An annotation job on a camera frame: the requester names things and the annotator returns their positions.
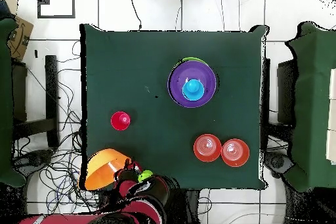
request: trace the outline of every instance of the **green tablecloth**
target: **green tablecloth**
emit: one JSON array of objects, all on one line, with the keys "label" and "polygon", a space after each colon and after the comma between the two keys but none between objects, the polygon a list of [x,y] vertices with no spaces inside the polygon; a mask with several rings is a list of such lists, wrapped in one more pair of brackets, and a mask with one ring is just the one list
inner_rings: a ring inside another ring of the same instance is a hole
[{"label": "green tablecloth", "polygon": [[310,22],[288,43],[297,60],[295,118],[291,157],[296,165],[285,178],[296,190],[336,188],[336,166],[326,159],[330,71],[336,68],[336,32]]},{"label": "green tablecloth", "polygon": [[17,28],[14,19],[0,20],[0,182],[13,187],[26,184],[24,176],[11,166],[13,134],[12,63],[7,47],[9,34]]},{"label": "green tablecloth", "polygon": [[[182,188],[263,189],[259,180],[261,37],[253,32],[103,32],[85,25],[87,67],[87,154],[114,148],[154,173],[174,177]],[[183,108],[170,98],[167,79],[178,60],[204,60],[218,77],[213,98]],[[131,115],[125,131],[111,115]],[[216,135],[223,143],[244,140],[247,163],[203,163],[193,153],[196,138]]]}]

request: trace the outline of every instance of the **red cup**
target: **red cup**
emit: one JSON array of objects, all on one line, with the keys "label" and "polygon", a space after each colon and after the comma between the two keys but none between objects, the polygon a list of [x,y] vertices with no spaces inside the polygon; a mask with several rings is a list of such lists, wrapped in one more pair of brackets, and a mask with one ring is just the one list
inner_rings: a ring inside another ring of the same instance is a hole
[{"label": "red cup", "polygon": [[116,130],[125,130],[128,128],[129,124],[131,123],[131,117],[128,113],[123,111],[118,111],[114,113],[111,117],[111,125]]},{"label": "red cup", "polygon": [[213,162],[221,154],[222,145],[212,134],[199,136],[194,143],[194,154],[202,162]]},{"label": "red cup", "polygon": [[239,139],[230,139],[222,147],[223,161],[231,167],[243,166],[249,159],[249,147]]}]

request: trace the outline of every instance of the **white tile floor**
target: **white tile floor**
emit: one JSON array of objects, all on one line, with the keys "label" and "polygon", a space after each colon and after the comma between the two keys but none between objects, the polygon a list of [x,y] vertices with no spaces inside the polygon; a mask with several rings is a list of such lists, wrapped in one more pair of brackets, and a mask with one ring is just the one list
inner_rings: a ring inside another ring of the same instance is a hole
[{"label": "white tile floor", "polygon": [[[266,55],[271,59],[270,109],[274,111],[278,110],[277,65],[292,58],[284,41],[295,37],[300,22],[312,20],[325,28],[336,25],[334,0],[182,0],[182,14],[179,10],[180,0],[133,1],[143,30],[174,30],[175,27],[181,30],[182,27],[182,30],[249,31],[255,25],[270,26]],[[69,14],[70,5],[71,0],[51,0],[49,6],[41,7],[41,14]],[[23,61],[42,84],[45,84],[45,55],[56,55],[59,61],[77,58],[75,55],[80,53],[80,23],[113,31],[137,30],[139,26],[131,0],[75,0],[75,18],[64,19],[38,19],[37,0],[19,0],[18,16],[34,24]],[[79,67],[80,58],[58,63],[58,70]],[[74,91],[71,108],[81,117],[80,72],[63,71],[58,79]],[[59,90],[59,95],[59,103],[65,108],[68,101],[66,95],[62,90]],[[30,73],[27,76],[26,100],[29,120],[45,118],[45,92]],[[66,115],[61,109],[59,114],[60,126],[63,126]],[[276,122],[276,113],[270,112],[270,120]],[[78,130],[78,124],[71,126]],[[71,127],[68,123],[61,132],[61,138],[69,133]],[[21,139],[20,146],[26,140]],[[71,147],[70,141],[62,145],[62,149],[67,147]],[[38,148],[47,148],[45,134],[31,136],[26,150]],[[209,213],[199,215],[201,224],[282,224],[285,213],[284,184],[281,179],[274,179],[266,168],[263,169],[263,178],[268,186],[262,191],[202,190],[201,197],[209,196],[212,207],[207,204],[206,198],[200,198],[200,213],[211,207]],[[48,185],[53,185],[46,176],[42,179]],[[45,201],[49,191],[50,188],[39,180],[39,172],[34,173],[28,186],[28,212],[47,213]],[[49,201],[53,198],[54,195],[50,195]],[[68,204],[61,206],[60,210],[56,209],[56,212],[72,212],[73,209],[73,205]],[[84,207],[79,207],[75,212],[84,210]]]}]

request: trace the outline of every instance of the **orange bowl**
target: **orange bowl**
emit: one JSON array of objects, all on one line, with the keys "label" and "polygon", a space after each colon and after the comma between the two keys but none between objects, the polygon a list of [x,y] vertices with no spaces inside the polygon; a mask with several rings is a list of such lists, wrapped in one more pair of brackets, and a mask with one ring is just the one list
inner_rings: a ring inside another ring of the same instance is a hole
[{"label": "orange bowl", "polygon": [[115,172],[123,169],[127,160],[131,163],[128,156],[112,148],[97,152],[87,164],[85,188],[87,190],[101,189],[113,183]]}]

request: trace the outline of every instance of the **tile grout line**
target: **tile grout line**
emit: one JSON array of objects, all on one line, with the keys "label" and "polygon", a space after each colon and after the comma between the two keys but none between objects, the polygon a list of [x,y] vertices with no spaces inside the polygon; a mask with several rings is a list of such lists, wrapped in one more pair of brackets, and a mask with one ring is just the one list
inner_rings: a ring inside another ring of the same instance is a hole
[{"label": "tile grout line", "polygon": [[80,39],[29,39],[29,41],[80,41]]},{"label": "tile grout line", "polygon": [[98,0],[98,28],[99,28],[99,0]]},{"label": "tile grout line", "polygon": [[261,190],[259,191],[259,224],[260,224],[260,217],[261,217]]},{"label": "tile grout line", "polygon": [[[239,204],[239,205],[259,205],[259,203],[250,202],[212,202],[212,204]],[[208,202],[198,202],[198,204],[208,204]],[[286,205],[286,203],[260,203],[260,205]]]},{"label": "tile grout line", "polygon": [[58,122],[58,123],[80,123],[80,122]]},{"label": "tile grout line", "polygon": [[[210,200],[210,193],[211,193],[211,189],[209,189],[209,194],[208,194],[207,203],[209,203],[209,200]],[[210,210],[207,211],[207,224],[209,224],[209,211],[210,211]]]},{"label": "tile grout line", "polygon": [[[265,25],[266,25],[266,0],[264,0],[264,26]],[[258,224],[260,224],[260,218],[261,218],[261,190],[259,191],[259,222]]]},{"label": "tile grout line", "polygon": [[[29,41],[80,41],[80,39],[30,39]],[[284,43],[284,42],[287,42],[287,41],[268,41],[268,40],[266,40],[266,42],[282,42],[282,43]]]},{"label": "tile grout line", "polygon": [[264,0],[264,25],[266,25],[266,0]]},{"label": "tile grout line", "polygon": [[[29,203],[29,204],[45,204],[45,201],[27,201],[26,203]],[[48,202],[48,204],[74,204],[73,202]],[[88,204],[96,204],[96,202],[89,202],[87,201]],[[76,204],[85,204],[85,202],[76,202]]]},{"label": "tile grout line", "polygon": [[181,31],[183,30],[183,0],[181,0]]}]

